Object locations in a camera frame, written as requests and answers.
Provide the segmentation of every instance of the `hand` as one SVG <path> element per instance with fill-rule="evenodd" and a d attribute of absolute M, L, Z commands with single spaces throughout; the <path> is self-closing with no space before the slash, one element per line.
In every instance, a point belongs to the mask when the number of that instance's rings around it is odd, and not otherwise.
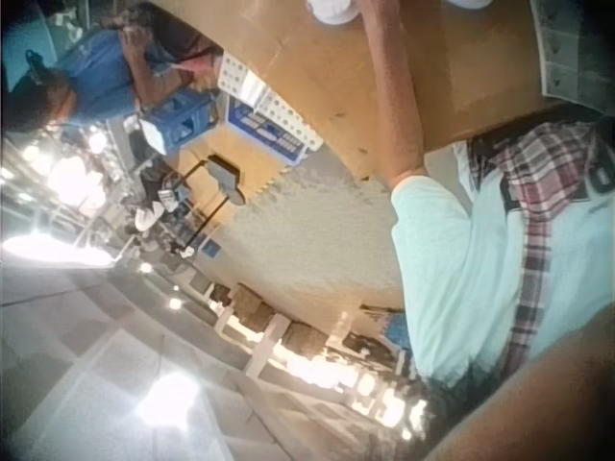
<path fill-rule="evenodd" d="M 145 55 L 145 48 L 152 41 L 152 34 L 146 29 L 136 27 L 120 32 L 120 38 L 124 58 L 126 58 L 126 61 L 130 61 L 134 58 L 142 58 Z"/>
<path fill-rule="evenodd" d="M 400 15 L 400 0 L 357 0 L 366 26 L 386 23 Z"/>

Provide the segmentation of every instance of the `bright light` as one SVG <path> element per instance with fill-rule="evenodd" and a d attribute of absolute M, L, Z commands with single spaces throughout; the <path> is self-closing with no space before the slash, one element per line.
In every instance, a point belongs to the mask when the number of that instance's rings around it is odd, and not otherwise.
<path fill-rule="evenodd" d="M 101 154 L 107 147 L 108 141 L 104 133 L 97 132 L 89 137 L 87 143 L 92 154 Z"/>
<path fill-rule="evenodd" d="M 357 384 L 358 370 L 356 367 L 346 367 L 344 373 L 342 373 L 339 382 L 346 387 L 353 388 Z"/>
<path fill-rule="evenodd" d="M 181 373 L 164 376 L 154 383 L 136 413 L 148 425 L 184 428 L 198 392 L 197 383 Z"/>
<path fill-rule="evenodd" d="M 47 185 L 56 191 L 67 205 L 80 205 L 102 179 L 100 173 L 86 173 L 86 165 L 79 157 L 63 158 L 54 166 Z"/>
<path fill-rule="evenodd" d="M 212 310 L 216 313 L 216 315 L 220 316 L 222 312 L 224 312 L 224 307 L 222 307 L 221 303 L 213 302 L 213 304 L 215 304 L 215 306 Z M 231 316 L 231 318 L 229 319 L 229 322 L 227 322 L 227 325 L 237 330 L 239 333 L 243 334 L 246 337 L 246 339 L 252 343 L 259 343 L 262 337 L 264 336 L 262 332 L 256 333 L 255 331 L 243 326 L 235 315 Z"/>
<path fill-rule="evenodd" d="M 32 195 L 26 194 L 25 192 L 19 192 L 17 194 L 17 198 L 24 202 L 31 202 L 34 200 L 34 197 Z"/>
<path fill-rule="evenodd" d="M 367 416 L 369 414 L 369 409 L 370 409 L 371 405 L 369 406 L 363 406 L 363 403 L 361 403 L 358 400 L 355 400 L 353 402 L 353 404 L 351 405 L 351 408 L 355 411 L 357 411 L 358 413 L 360 413 L 361 415 Z"/>
<path fill-rule="evenodd" d="M 368 375 L 365 375 L 363 379 L 360 381 L 360 383 L 358 384 L 357 390 L 362 396 L 367 397 L 372 393 L 375 386 L 376 386 L 376 380 L 374 379 L 373 376 L 368 374 Z"/>
<path fill-rule="evenodd" d="M 35 145 L 26 147 L 21 153 L 23 159 L 27 162 L 33 161 L 35 158 L 38 157 L 38 154 L 40 154 L 40 149 L 38 148 L 38 146 Z"/>
<path fill-rule="evenodd" d="M 143 262 L 139 266 L 138 270 L 141 271 L 143 274 L 150 274 L 154 270 L 154 268 L 149 262 Z"/>
<path fill-rule="evenodd" d="M 75 248 L 49 234 L 34 232 L 6 240 L 2 248 L 19 257 L 41 262 L 78 262 L 87 266 L 106 266 L 113 262 L 107 252 L 97 248 Z"/>
<path fill-rule="evenodd" d="M 107 201 L 107 194 L 102 185 L 95 186 L 84 202 L 84 206 L 89 209 L 98 209 Z"/>
<path fill-rule="evenodd" d="M 382 416 L 376 419 L 386 427 L 393 427 L 402 420 L 406 403 L 402 399 L 395 397 L 393 388 L 388 388 L 386 390 L 384 396 L 382 396 L 382 402 L 386 405 L 386 409 Z"/>
<path fill-rule="evenodd" d="M 336 387 L 343 376 L 352 372 L 349 372 L 348 369 L 354 368 L 346 365 L 346 363 L 330 362 L 324 355 L 316 355 L 308 360 L 293 351 L 289 351 L 282 346 L 281 342 L 274 346 L 273 354 L 279 360 L 285 362 L 286 369 L 291 375 L 323 389 Z"/>
<path fill-rule="evenodd" d="M 4 178 L 5 180 L 8 180 L 8 181 L 12 180 L 15 177 L 13 172 L 11 170 L 5 168 L 4 166 L 0 170 L 0 176 L 2 176 L 2 178 Z"/>
<path fill-rule="evenodd" d="M 410 424 L 415 432 L 423 430 L 423 414 L 425 413 L 426 407 L 427 402 L 425 400 L 419 400 L 416 405 L 410 409 Z"/>
<path fill-rule="evenodd" d="M 39 173 L 41 176 L 48 176 L 51 172 L 51 168 L 54 165 L 54 159 L 49 154 L 38 154 L 30 162 L 32 169 Z"/>
<path fill-rule="evenodd" d="M 178 298 L 171 298 L 169 300 L 169 309 L 180 310 L 182 308 L 182 300 Z"/>

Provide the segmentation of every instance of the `floor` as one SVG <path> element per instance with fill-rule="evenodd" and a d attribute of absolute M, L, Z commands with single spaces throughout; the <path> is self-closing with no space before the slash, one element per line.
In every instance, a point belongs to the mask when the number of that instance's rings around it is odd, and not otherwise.
<path fill-rule="evenodd" d="M 428 156 L 431 174 L 467 205 L 451 149 Z M 326 333 L 361 304 L 402 308 L 391 241 L 396 216 L 377 179 L 356 183 L 329 150 L 308 156 L 212 236 L 222 252 L 204 272 L 241 282 L 291 317 Z"/>

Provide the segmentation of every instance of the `light blue shirt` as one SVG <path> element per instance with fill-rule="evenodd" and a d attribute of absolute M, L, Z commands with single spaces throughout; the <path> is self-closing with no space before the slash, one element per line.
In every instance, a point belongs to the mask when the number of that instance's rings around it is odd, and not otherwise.
<path fill-rule="evenodd" d="M 428 177 L 397 185 L 393 229 L 404 283 L 407 327 L 419 374 L 453 383 L 471 362 L 496 366 L 512 326 L 524 253 L 521 211 L 506 213 L 495 171 L 469 216 Z M 588 185 L 553 221 L 546 312 L 535 357 L 585 325 L 613 299 L 613 196 Z"/>

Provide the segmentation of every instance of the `lamp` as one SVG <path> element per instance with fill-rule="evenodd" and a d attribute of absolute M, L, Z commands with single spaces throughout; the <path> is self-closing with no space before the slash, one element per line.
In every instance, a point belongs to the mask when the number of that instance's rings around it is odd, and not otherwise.
<path fill-rule="evenodd" d="M 187 412 L 198 392 L 198 384 L 181 373 L 163 376 L 136 412 L 148 425 L 185 427 Z"/>
<path fill-rule="evenodd" d="M 52 221 L 40 209 L 35 213 L 30 233 L 10 237 L 2 242 L 3 250 L 24 259 L 54 264 L 77 263 L 90 267 L 109 266 L 115 259 L 106 251 L 77 247 L 51 235 Z"/>
<path fill-rule="evenodd" d="M 237 206 L 243 206 L 246 203 L 246 198 L 243 193 L 239 190 L 239 169 L 235 166 L 228 163 L 226 160 L 221 158 L 220 156 L 210 156 L 207 160 L 200 160 L 196 165 L 194 165 L 190 171 L 188 171 L 185 176 L 178 179 L 175 184 L 173 184 L 172 190 L 175 190 L 179 185 L 187 180 L 194 172 L 200 167 L 205 167 L 209 174 L 218 181 L 218 186 L 220 187 L 220 192 L 225 195 L 224 200 L 215 208 L 215 210 L 206 218 L 199 229 L 197 229 L 192 236 L 188 239 L 185 245 L 181 245 L 177 242 L 171 242 L 171 253 L 184 253 L 190 244 L 194 241 L 194 239 L 201 233 L 201 231 L 211 222 L 213 217 L 222 209 L 222 207 L 227 203 L 231 202 Z"/>

